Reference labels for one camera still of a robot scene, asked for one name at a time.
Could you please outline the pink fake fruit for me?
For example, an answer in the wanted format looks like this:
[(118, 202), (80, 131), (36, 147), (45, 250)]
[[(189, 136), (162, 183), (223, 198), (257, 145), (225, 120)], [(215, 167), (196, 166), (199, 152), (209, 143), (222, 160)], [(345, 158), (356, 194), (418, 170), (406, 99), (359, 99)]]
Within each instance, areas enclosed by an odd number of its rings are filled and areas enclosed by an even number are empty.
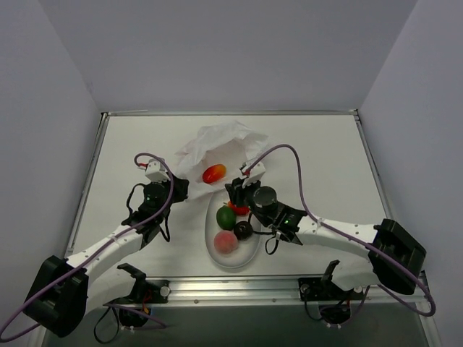
[(239, 242), (233, 232), (220, 231), (216, 234), (213, 245), (218, 253), (229, 254), (238, 248)]

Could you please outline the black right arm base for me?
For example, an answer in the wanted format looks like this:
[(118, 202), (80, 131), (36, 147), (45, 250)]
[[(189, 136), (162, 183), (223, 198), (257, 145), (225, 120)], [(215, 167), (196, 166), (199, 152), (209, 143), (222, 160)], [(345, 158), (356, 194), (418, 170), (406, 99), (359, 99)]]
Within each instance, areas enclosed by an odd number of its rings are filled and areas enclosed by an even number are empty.
[(327, 328), (337, 330), (360, 312), (370, 289), (367, 286), (359, 291), (344, 290), (334, 284), (333, 273), (339, 263), (339, 260), (331, 261), (322, 276), (297, 280), (306, 315), (314, 322), (323, 322)]

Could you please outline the green fake lime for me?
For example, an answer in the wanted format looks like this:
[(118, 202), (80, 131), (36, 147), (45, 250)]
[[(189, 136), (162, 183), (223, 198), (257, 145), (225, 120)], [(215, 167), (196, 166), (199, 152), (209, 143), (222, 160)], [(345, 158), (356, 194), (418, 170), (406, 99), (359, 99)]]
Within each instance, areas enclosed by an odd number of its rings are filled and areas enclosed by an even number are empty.
[(237, 217), (230, 207), (222, 206), (216, 212), (216, 222), (221, 229), (232, 231), (236, 225)]

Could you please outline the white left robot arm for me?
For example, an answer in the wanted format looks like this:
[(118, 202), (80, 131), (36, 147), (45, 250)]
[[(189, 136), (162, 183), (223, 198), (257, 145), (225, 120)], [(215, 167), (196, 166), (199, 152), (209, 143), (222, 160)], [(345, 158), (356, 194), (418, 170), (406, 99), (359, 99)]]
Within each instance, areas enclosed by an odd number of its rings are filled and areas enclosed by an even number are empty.
[(174, 203), (188, 196), (186, 179), (143, 187), (143, 203), (108, 236), (91, 247), (41, 265), (23, 309), (28, 317), (63, 338), (92, 310), (115, 300), (138, 303), (145, 297), (145, 273), (124, 258), (145, 248), (161, 231)]

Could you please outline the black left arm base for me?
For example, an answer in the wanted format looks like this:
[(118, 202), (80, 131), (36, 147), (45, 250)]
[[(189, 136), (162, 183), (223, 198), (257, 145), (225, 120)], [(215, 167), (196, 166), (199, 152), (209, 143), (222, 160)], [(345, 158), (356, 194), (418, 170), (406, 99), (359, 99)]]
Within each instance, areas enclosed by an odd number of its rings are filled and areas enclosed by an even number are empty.
[(171, 293), (168, 280), (148, 280), (147, 275), (136, 267), (123, 263), (117, 267), (117, 275), (128, 274), (135, 282), (129, 285), (129, 293), (109, 302), (116, 312), (120, 327), (129, 330), (160, 330), (168, 325), (154, 317), (150, 304), (167, 304)]

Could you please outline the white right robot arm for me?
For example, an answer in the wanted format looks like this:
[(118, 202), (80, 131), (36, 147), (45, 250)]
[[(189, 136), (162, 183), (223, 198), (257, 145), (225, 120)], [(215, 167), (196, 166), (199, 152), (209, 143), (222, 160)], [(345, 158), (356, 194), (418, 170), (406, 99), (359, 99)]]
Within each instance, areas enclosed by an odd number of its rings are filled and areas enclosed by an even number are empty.
[(395, 220), (352, 224), (310, 216), (305, 210), (279, 202), (276, 191), (260, 181), (246, 184), (237, 178), (225, 189), (230, 201), (248, 207), (277, 242), (318, 245), (362, 258), (358, 265), (335, 265), (322, 279), (321, 289), (327, 297), (335, 299), (345, 291), (368, 285), (382, 285), (403, 295), (415, 292), (426, 251)]

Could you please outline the dark purple fake plum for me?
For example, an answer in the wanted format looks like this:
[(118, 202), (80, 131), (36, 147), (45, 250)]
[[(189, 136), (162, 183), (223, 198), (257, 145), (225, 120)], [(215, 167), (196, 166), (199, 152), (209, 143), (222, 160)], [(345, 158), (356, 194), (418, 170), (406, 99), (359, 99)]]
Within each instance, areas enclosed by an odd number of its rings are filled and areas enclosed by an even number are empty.
[(247, 221), (238, 222), (233, 232), (238, 241), (246, 241), (254, 234), (252, 225)]

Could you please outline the red orange fake mango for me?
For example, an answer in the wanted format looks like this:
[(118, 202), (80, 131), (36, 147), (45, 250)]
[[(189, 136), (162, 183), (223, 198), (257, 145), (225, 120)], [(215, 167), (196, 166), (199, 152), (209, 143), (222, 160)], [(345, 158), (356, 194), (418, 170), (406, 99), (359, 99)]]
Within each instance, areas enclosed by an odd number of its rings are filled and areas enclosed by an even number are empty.
[(215, 164), (208, 167), (202, 175), (202, 180), (206, 184), (213, 184), (222, 180), (226, 175), (226, 166), (224, 164)]

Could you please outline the red fake fruit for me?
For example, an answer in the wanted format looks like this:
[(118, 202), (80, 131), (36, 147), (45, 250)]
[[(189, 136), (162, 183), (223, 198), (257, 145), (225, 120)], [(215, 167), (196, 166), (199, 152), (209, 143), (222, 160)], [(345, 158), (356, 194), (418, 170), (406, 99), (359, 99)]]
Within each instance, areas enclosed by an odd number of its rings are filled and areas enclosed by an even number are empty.
[(235, 215), (238, 215), (238, 216), (245, 216), (245, 215), (248, 215), (248, 213), (250, 212), (248, 207), (237, 207), (231, 201), (227, 203), (227, 206), (230, 209), (232, 209)]

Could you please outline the white plastic bag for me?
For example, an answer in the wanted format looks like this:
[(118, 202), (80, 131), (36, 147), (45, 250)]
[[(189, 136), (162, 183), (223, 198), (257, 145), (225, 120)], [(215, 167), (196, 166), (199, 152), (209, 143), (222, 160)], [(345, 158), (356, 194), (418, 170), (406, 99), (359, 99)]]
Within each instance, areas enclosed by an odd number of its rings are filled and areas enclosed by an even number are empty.
[[(226, 183), (240, 176), (244, 163), (258, 158), (267, 148), (268, 135), (238, 121), (201, 127), (196, 138), (176, 152), (178, 164), (174, 173), (189, 181), (188, 199), (196, 200), (223, 190)], [(204, 171), (216, 164), (225, 166), (225, 177), (205, 183)]]

